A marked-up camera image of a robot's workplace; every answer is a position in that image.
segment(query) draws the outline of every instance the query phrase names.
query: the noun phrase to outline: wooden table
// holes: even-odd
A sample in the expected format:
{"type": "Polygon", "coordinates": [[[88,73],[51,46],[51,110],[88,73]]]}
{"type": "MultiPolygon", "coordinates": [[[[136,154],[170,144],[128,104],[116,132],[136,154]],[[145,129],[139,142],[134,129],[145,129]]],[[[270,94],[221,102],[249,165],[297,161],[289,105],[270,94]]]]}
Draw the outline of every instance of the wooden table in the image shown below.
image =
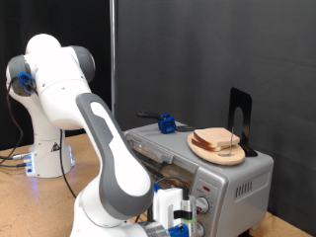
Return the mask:
{"type": "MultiPolygon", "coordinates": [[[[75,167],[66,175],[75,194],[79,194],[99,173],[100,164],[86,134],[67,137],[72,146],[75,167]]],[[[20,147],[16,154],[29,151],[20,147]]],[[[9,150],[0,155],[9,154],[9,150]]],[[[14,165],[21,161],[6,161],[14,165]]],[[[66,237],[73,222],[74,197],[62,177],[54,179],[29,178],[24,168],[0,167],[0,236],[1,237],[66,237]]],[[[276,216],[267,214],[255,237],[309,237],[276,216]]]]}

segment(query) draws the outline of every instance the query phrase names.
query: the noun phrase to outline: black curtain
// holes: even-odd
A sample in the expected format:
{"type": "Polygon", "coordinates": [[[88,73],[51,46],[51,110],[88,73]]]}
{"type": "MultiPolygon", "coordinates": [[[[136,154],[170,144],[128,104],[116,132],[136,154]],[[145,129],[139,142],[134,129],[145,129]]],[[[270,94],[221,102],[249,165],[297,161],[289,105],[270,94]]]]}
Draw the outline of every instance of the black curtain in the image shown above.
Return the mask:
{"type": "MultiPolygon", "coordinates": [[[[9,60],[25,53],[29,39],[49,34],[62,46],[80,45],[95,58],[96,76],[90,83],[93,93],[111,106],[111,36],[110,2],[104,0],[0,0],[0,149],[15,146],[19,131],[9,115],[6,104],[6,66],[9,60]]],[[[11,98],[14,116],[24,131],[21,145],[33,143],[29,113],[11,98]]],[[[67,135],[84,132],[67,131],[67,135]]]]}
{"type": "Polygon", "coordinates": [[[120,127],[155,122],[140,111],[227,126],[231,87],[245,91],[250,145],[275,160],[269,207],[315,236],[315,13],[314,0],[118,1],[120,127]]]}

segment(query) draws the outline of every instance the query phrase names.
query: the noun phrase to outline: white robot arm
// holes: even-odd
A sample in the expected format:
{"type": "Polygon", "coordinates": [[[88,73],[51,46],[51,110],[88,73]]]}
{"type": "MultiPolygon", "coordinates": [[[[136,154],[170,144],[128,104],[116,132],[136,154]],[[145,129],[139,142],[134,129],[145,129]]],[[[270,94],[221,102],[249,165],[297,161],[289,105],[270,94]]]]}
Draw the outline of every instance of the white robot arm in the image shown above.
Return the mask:
{"type": "MultiPolygon", "coordinates": [[[[100,159],[99,175],[76,199],[71,236],[86,236],[85,231],[89,231],[90,236],[146,237],[140,225],[124,224],[151,205],[152,180],[125,141],[106,103],[91,93],[87,74],[92,70],[94,73],[93,57],[89,53],[83,60],[78,56],[78,48],[61,47],[56,42],[48,35],[32,38],[29,54],[24,55],[25,61],[21,63],[36,80],[39,101],[48,121],[60,129],[84,128],[100,159]]],[[[14,66],[19,67],[8,65],[9,78],[10,67],[14,66]]]]}
{"type": "Polygon", "coordinates": [[[65,142],[65,133],[62,132],[62,144],[60,144],[60,129],[51,124],[45,116],[40,98],[35,94],[29,94],[23,90],[18,74],[21,71],[28,71],[25,68],[25,58],[14,57],[7,67],[7,88],[12,81],[10,96],[20,102],[29,112],[34,131],[34,144],[30,147],[29,153],[14,155],[14,159],[25,159],[28,164],[26,175],[28,177],[55,178],[62,175],[60,169],[59,152],[62,153],[62,164],[65,173],[71,170],[74,165],[71,146],[65,142]]]}

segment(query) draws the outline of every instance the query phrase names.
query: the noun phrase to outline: toaster oven window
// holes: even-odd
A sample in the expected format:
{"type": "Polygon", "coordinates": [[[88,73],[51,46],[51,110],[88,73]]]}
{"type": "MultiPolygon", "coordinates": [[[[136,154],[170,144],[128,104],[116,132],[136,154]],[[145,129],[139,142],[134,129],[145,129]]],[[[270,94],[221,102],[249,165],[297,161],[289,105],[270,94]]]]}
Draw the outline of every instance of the toaster oven window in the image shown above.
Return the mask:
{"type": "MultiPolygon", "coordinates": [[[[147,168],[154,182],[164,177],[175,176],[183,179],[187,187],[189,189],[191,188],[195,173],[197,171],[196,167],[184,164],[179,159],[177,159],[177,157],[173,159],[172,164],[169,164],[167,162],[159,163],[136,150],[134,150],[134,153],[147,168]]],[[[169,189],[174,187],[180,188],[182,183],[178,180],[165,180],[160,182],[159,185],[162,189],[169,189]]]]}

